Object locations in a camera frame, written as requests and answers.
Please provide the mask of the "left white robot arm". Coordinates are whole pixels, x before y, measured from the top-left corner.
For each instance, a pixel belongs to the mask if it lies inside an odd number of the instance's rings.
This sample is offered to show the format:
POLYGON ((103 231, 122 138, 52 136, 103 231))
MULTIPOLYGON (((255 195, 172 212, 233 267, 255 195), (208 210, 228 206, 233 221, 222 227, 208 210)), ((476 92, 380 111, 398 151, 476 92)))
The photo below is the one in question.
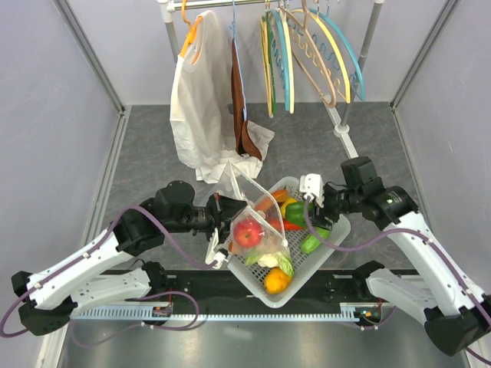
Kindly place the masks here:
POLYGON ((203 233, 211 247, 222 244, 247 202, 214 192, 203 206, 194 205, 194 188, 173 181, 140 205, 125 207, 94 240, 38 273, 12 276, 17 311, 24 332, 50 334, 72 317, 114 301, 161 301, 170 293, 168 277, 156 261, 101 278, 108 269, 169 241, 182 253, 174 233, 203 233))

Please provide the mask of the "light green cucumber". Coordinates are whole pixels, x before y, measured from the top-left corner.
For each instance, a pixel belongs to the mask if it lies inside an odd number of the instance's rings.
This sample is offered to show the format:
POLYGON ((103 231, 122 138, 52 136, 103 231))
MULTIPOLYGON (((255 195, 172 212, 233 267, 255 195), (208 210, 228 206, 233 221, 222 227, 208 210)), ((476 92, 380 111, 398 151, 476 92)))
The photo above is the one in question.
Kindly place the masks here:
MULTIPOLYGON (((330 230, 327 230, 325 228, 315 228, 317 234, 323 239, 327 240, 331 234, 330 230)), ((313 251, 315 251, 321 242, 313 235, 310 234, 308 235, 301 244, 301 250, 304 254, 311 254, 313 251)))

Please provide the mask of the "green bell pepper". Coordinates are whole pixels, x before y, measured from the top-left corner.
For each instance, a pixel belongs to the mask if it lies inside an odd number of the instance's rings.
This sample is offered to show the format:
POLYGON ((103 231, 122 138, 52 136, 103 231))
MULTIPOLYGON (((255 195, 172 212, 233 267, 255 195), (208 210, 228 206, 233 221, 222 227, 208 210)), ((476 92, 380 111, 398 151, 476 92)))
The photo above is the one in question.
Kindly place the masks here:
POLYGON ((296 202, 290 204, 286 209, 285 219, 291 223, 305 227, 306 220, 305 220, 304 209, 305 209, 304 202, 296 202))

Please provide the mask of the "orange carrot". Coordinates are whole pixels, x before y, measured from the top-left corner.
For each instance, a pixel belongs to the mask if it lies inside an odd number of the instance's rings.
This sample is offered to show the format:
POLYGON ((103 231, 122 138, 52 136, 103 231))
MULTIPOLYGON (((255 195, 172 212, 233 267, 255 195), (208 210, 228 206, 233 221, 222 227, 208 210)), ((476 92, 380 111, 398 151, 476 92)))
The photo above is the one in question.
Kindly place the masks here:
POLYGON ((284 230, 286 231, 301 231, 304 229, 303 226, 291 223, 286 219, 283 219, 282 222, 283 222, 284 230))

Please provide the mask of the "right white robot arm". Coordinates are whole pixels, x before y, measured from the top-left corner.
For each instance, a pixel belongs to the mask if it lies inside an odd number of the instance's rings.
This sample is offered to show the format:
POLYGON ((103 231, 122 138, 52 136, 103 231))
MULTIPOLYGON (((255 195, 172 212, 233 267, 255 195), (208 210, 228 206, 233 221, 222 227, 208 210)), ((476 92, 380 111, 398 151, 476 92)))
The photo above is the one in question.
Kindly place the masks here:
POLYGON ((384 186, 373 162, 366 156, 344 161, 345 183, 335 188, 318 174, 302 178, 304 217, 313 235, 330 228, 342 215, 360 213, 380 234, 361 251, 389 238, 408 258, 426 283, 420 288, 396 276, 376 261, 358 268, 351 292, 359 301, 373 297, 393 304, 423 325, 431 342, 448 356, 468 350, 490 332, 490 295, 471 280, 450 257, 430 230, 423 214, 399 186, 384 186))

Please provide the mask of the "red apple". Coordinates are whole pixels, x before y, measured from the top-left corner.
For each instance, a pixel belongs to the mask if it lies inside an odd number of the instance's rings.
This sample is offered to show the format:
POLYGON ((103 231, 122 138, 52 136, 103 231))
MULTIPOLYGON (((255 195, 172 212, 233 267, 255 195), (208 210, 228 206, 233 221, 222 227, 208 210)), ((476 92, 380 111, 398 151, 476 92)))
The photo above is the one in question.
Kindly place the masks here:
POLYGON ((242 248, 254 248, 261 241, 265 231, 261 224, 253 218, 244 218, 236 223, 233 238, 242 248))

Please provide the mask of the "yellow lemon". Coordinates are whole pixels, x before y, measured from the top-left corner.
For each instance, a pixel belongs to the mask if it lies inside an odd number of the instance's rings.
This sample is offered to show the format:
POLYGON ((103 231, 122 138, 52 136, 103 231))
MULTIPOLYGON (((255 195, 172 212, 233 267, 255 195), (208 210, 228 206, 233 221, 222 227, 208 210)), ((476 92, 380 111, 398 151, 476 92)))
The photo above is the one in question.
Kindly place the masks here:
POLYGON ((288 197, 281 205, 280 210, 282 217, 285 219, 286 218, 286 209, 290 204, 296 203, 298 200, 292 197, 288 197))

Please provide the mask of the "clear dotted zip top bag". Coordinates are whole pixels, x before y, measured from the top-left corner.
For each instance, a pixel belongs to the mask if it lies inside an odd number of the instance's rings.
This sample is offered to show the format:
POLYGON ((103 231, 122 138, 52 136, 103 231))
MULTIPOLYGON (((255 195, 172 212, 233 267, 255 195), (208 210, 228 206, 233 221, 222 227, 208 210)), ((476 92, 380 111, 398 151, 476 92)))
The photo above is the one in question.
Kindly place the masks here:
POLYGON ((247 267, 280 268, 292 275, 285 226, 274 196, 231 163, 219 179, 217 192, 245 203, 232 217, 224 249, 239 256, 247 267))

